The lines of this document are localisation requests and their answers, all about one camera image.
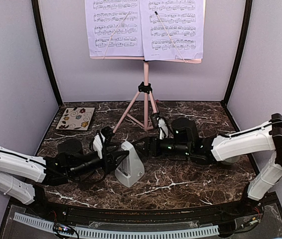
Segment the sheet music page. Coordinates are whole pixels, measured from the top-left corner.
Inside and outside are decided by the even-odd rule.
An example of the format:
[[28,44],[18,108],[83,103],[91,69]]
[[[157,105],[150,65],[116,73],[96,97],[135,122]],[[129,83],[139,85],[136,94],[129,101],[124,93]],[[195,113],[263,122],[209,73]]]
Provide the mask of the sheet music page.
[[199,64],[203,59],[204,0],[140,0],[146,61]]
[[143,57],[138,0],[86,0],[90,57]]

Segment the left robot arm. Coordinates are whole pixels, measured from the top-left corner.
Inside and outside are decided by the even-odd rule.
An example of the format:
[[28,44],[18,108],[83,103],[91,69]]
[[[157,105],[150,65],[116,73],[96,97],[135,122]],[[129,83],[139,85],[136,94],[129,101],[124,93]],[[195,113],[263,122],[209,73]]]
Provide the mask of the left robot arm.
[[82,143],[77,139],[59,144],[55,157],[30,156],[0,146],[0,191],[25,205],[32,205],[41,217],[48,217],[52,207],[46,202],[44,189],[39,184],[58,186],[70,181],[98,184],[101,179],[87,182],[79,178],[98,169],[107,176],[129,154],[128,150],[108,143],[100,132],[97,132],[88,154],[83,153]]

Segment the white metronome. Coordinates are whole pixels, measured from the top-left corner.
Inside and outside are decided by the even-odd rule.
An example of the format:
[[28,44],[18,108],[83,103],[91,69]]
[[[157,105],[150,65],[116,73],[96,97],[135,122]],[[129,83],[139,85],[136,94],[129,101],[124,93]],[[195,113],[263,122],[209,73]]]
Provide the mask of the white metronome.
[[115,170],[115,177],[121,184],[130,188],[143,177],[145,173],[144,165],[130,142],[123,142],[121,151],[128,151],[129,154]]

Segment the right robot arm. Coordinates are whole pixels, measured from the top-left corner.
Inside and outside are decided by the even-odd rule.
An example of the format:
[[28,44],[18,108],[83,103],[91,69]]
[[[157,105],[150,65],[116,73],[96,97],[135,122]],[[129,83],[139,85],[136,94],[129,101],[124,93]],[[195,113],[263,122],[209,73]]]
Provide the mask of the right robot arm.
[[269,121],[256,127],[231,134],[201,138],[194,121],[177,118],[171,126],[157,124],[159,136],[148,136],[133,142],[142,155],[158,157],[178,155],[199,165],[234,164],[240,156],[271,151],[272,155],[259,175],[245,189],[236,212],[246,216],[255,202],[282,178],[282,115],[273,114]]

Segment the pink music stand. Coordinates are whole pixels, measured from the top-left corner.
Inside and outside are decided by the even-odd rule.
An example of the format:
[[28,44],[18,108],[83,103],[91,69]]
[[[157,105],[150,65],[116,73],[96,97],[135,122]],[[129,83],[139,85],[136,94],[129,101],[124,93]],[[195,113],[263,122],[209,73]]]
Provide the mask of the pink music stand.
[[[153,96],[153,90],[151,87],[151,83],[149,82],[149,62],[144,59],[144,57],[136,57],[136,56],[92,56],[92,59],[95,60],[142,60],[143,61],[143,81],[138,86],[138,90],[135,96],[130,101],[129,105],[125,109],[124,113],[122,114],[121,118],[119,119],[118,123],[113,129],[113,133],[115,134],[121,124],[123,123],[125,118],[131,119],[133,122],[138,124],[143,130],[148,131],[154,129],[152,126],[152,122],[150,116],[153,113],[159,113],[158,107],[156,105],[156,101]],[[140,122],[138,119],[130,115],[130,110],[134,103],[136,102],[139,95],[144,94],[144,101],[143,101],[143,122]]]

